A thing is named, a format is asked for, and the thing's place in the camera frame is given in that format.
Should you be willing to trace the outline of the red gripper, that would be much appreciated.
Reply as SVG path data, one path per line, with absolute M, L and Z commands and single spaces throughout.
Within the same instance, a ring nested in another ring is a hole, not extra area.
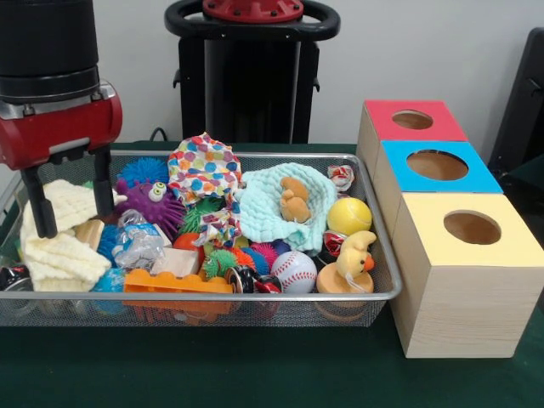
M 57 102 L 15 105 L 1 103 L 1 163 L 21 170 L 37 234 L 54 238 L 54 210 L 44 194 L 39 166 L 69 150 L 91 150 L 93 193 L 98 215 L 114 211 L 111 188 L 111 148 L 122 128 L 122 105 L 113 87 L 100 87 L 87 96 Z

